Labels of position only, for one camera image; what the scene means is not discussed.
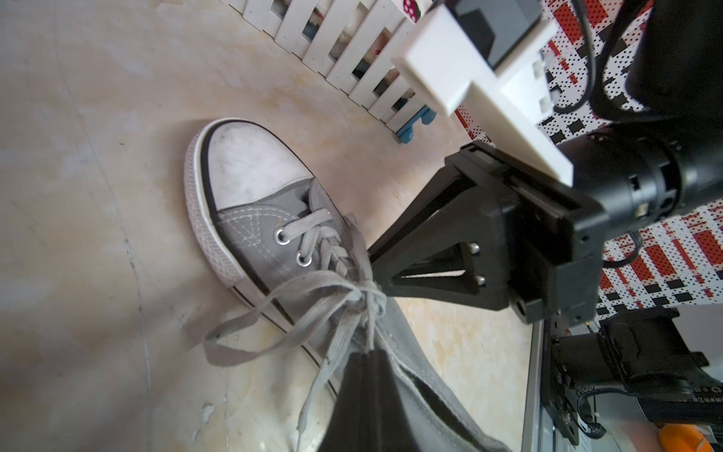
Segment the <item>grey canvas sneaker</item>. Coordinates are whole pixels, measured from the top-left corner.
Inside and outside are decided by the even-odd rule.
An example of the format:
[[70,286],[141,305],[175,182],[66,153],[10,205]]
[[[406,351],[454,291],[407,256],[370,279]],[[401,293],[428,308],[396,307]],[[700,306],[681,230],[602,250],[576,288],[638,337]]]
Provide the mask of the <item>grey canvas sneaker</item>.
[[[310,267],[301,267],[296,259],[301,239],[284,244],[275,237],[277,230],[327,208],[333,214],[329,226],[339,233],[344,247],[352,247],[350,224],[360,231],[353,218],[338,211],[313,173],[285,143],[260,124],[237,118],[210,122],[194,137],[186,153],[185,194],[191,226],[206,259],[218,278],[250,303],[250,311],[281,284],[319,268],[318,252]],[[268,310],[286,316],[290,322],[286,336],[313,303],[310,296],[282,298],[271,303],[260,318]],[[299,346],[317,355],[318,371],[341,314],[338,311]],[[344,361],[321,392],[340,386],[351,354],[369,354],[365,342],[362,322]],[[504,443],[476,425],[442,381],[397,302],[389,296],[384,314],[377,318],[374,350],[382,350],[390,358],[421,451],[505,449]]]

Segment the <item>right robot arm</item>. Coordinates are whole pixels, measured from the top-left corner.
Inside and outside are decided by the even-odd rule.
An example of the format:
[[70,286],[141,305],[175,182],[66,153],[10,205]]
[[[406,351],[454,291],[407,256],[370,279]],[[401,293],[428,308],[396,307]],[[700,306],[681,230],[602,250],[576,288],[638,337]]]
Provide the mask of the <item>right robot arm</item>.
[[446,158],[399,220],[372,246],[391,295],[486,310],[540,323],[540,401],[555,425],[598,431],[592,399],[637,399],[657,424],[722,422],[717,315],[653,305],[624,310],[596,333],[600,280],[632,256],[604,244],[684,215],[722,195],[718,1],[656,1],[628,78],[640,111],[604,91],[606,63],[643,9],[626,1],[601,51],[587,52],[584,100],[606,124],[557,145],[538,130],[551,111],[540,47],[555,27],[536,1],[437,1],[395,66],[435,110],[467,104],[488,135]]

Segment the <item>grey shoelace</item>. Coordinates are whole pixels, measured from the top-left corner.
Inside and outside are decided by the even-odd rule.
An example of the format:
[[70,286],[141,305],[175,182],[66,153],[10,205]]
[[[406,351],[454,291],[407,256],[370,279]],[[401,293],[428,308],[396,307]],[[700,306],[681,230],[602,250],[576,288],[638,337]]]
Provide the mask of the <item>grey shoelace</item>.
[[[350,224],[352,247],[348,249],[343,246],[339,233],[329,226],[332,220],[331,211],[321,208],[277,230],[275,237],[284,244],[298,237],[301,239],[296,254],[297,263],[301,267],[310,267],[314,263],[314,252],[318,252],[319,268],[284,282],[250,312],[218,325],[203,342],[207,361],[212,365],[242,365],[259,357],[302,345],[320,331],[333,315],[338,311],[342,312],[320,369],[300,410],[296,450],[302,448],[312,402],[344,361],[353,335],[362,322],[366,328],[365,351],[374,350],[377,318],[384,314],[387,303],[387,296],[373,281],[371,263],[361,232],[354,224]],[[255,325],[261,314],[274,301],[308,296],[314,299],[310,309],[290,333],[270,347],[261,351],[246,351],[229,348],[218,342],[228,335]]]

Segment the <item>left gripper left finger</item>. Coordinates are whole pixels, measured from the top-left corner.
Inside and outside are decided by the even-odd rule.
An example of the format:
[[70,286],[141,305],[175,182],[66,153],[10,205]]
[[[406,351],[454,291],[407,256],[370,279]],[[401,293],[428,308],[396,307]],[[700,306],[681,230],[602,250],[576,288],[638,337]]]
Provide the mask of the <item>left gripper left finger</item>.
[[333,416],[321,445],[322,451],[363,451],[367,446],[368,412],[363,408],[366,390],[368,355],[349,356]]

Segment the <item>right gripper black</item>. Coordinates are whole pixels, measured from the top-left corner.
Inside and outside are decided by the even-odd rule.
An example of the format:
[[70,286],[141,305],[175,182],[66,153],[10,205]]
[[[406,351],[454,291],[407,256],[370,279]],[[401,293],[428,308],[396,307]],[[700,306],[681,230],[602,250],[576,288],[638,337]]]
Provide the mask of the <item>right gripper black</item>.
[[525,323],[592,320],[609,225],[602,205],[483,142],[446,163],[369,250],[383,290],[509,305]]

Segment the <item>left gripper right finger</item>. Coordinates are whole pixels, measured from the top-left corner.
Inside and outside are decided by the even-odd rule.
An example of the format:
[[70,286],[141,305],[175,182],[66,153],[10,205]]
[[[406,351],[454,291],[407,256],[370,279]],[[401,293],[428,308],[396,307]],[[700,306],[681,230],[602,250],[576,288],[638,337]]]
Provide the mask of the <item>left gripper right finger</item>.
[[382,350],[366,356],[368,451],[420,451],[397,390],[390,358]]

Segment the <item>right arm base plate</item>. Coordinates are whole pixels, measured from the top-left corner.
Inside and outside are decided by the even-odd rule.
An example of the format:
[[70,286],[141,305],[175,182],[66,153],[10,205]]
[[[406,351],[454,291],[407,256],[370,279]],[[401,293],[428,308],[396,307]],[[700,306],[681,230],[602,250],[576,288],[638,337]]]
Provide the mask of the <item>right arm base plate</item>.
[[541,352],[540,402],[552,421],[555,451],[572,451],[580,444],[577,412],[568,399],[563,373],[553,357],[553,338],[558,337],[551,319],[543,323]]

